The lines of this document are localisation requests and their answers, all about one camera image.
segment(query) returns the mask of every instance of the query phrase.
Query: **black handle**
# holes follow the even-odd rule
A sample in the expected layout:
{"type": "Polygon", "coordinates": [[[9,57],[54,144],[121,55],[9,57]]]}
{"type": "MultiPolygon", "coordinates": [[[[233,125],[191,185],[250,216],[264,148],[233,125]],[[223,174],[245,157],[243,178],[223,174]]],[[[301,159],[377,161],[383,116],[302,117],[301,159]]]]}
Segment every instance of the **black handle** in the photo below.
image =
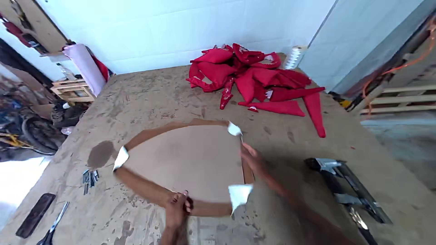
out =
{"type": "Polygon", "coordinates": [[[378,245],[378,243],[375,241],[374,237],[371,235],[369,230],[359,227],[359,231],[362,234],[362,236],[366,239],[369,245],[378,245]]]}
{"type": "Polygon", "coordinates": [[[344,190],[342,189],[341,184],[339,184],[334,174],[325,170],[321,170],[320,173],[331,192],[344,194],[344,190]]]}

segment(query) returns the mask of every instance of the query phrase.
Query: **orange extension cord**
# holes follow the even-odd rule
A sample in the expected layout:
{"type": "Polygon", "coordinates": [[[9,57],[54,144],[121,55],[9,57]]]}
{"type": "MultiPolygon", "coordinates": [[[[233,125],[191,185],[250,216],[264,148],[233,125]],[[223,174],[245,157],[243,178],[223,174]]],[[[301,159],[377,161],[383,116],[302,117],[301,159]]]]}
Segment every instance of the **orange extension cord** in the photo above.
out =
{"type": "MultiPolygon", "coordinates": [[[[430,45],[429,45],[428,49],[419,58],[417,58],[416,60],[413,60],[410,63],[404,64],[404,65],[399,66],[397,68],[393,68],[393,69],[390,69],[388,71],[385,71],[380,76],[386,75],[386,74],[391,73],[393,71],[397,71],[399,69],[403,69],[404,67],[408,67],[408,66],[414,65],[414,64],[420,62],[421,60],[423,60],[425,57],[427,57],[430,54],[430,52],[434,48],[435,38],[436,38],[436,35],[435,35],[436,24],[434,22],[435,18],[436,18],[436,16],[433,16],[429,20],[429,28],[428,28],[428,30],[430,31],[430,45]]],[[[365,85],[363,86],[363,88],[362,88],[362,96],[363,96],[363,98],[365,100],[365,103],[368,105],[368,116],[371,115],[372,106],[371,106],[371,102],[367,98],[366,89],[372,83],[372,81],[374,81],[374,79],[375,78],[368,80],[365,83],[365,85]]]]}

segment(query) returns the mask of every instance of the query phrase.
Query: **pink fabric roll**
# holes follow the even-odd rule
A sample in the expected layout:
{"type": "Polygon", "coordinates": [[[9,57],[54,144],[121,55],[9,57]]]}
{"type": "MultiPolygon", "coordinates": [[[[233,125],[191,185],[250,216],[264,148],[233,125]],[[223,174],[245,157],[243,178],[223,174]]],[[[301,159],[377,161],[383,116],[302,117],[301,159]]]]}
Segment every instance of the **pink fabric roll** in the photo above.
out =
{"type": "Polygon", "coordinates": [[[70,45],[64,48],[63,53],[76,65],[92,93],[98,96],[106,84],[106,80],[86,49],[86,46],[83,44],[70,45]]]}

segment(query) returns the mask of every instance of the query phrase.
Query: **white spool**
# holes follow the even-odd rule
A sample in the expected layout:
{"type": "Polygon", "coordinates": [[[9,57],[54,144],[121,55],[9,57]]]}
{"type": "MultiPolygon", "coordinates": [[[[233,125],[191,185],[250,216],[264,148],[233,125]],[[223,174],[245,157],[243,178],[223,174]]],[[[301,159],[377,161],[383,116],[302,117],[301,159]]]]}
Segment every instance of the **white spool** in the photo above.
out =
{"type": "Polygon", "coordinates": [[[307,47],[303,47],[303,46],[292,47],[291,52],[286,57],[284,69],[292,70],[297,68],[306,50],[307,47]]]}

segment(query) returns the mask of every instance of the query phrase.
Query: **wheel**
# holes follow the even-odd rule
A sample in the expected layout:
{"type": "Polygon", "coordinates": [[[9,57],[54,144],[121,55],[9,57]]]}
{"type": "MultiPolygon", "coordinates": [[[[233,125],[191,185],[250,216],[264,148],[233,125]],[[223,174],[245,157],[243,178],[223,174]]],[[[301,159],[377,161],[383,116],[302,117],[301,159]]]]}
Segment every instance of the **wheel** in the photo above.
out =
{"type": "Polygon", "coordinates": [[[53,156],[56,152],[44,152],[44,151],[40,151],[37,148],[32,148],[32,151],[44,155],[44,156],[53,156]]]}
{"type": "Polygon", "coordinates": [[[24,120],[22,126],[24,137],[34,146],[35,152],[43,155],[54,155],[58,150],[53,139],[59,135],[50,120],[41,117],[30,117],[24,120]]]}

